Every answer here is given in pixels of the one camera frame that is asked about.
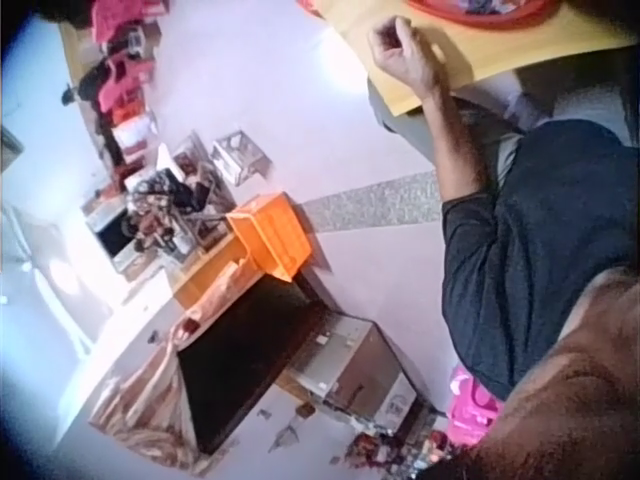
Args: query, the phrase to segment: table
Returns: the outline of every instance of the table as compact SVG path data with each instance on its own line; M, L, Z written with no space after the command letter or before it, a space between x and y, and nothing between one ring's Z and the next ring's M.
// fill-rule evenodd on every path
M315 0L317 10L347 41L394 115L419 106L404 85L373 63L367 35L381 20L402 15L412 20L444 54L452 88L545 60L627 47L632 33L583 15L564 4L546 22L510 31L480 30L433 17L404 0Z

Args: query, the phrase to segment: pink item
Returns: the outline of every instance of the pink item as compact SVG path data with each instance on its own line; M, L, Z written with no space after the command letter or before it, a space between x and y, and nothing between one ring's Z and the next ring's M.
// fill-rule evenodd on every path
M104 84L98 94L100 110L108 112L131 90L137 89L142 83L147 81L153 71L154 62L152 60L135 61L127 57L127 52L123 51L111 56L108 60L111 76ZM124 77L116 80L119 70L123 70Z
M91 10L93 40L108 42L120 25L165 13L163 0L96 0Z
M447 436L458 445L475 445L500 414L502 402L461 365L453 371L451 390L455 396L449 410Z

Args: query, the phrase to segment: gray stripe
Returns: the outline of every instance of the gray stripe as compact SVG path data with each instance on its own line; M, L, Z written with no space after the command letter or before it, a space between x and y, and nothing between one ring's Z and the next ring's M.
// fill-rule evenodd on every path
M438 222L434 171L336 193L296 206L305 231L323 233Z

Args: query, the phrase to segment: dark gray shirt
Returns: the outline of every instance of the dark gray shirt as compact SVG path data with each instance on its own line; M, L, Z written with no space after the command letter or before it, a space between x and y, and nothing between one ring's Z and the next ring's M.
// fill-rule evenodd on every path
M550 122L521 142L499 195L443 205L443 315L464 366L506 399L554 345L587 284L637 269L638 150Z

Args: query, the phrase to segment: hand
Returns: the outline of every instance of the hand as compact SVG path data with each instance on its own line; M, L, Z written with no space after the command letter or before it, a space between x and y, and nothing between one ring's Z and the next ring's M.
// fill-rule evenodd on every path
M447 89L446 73L431 48L423 49L409 19L391 17L369 34L373 59L382 71L426 100Z

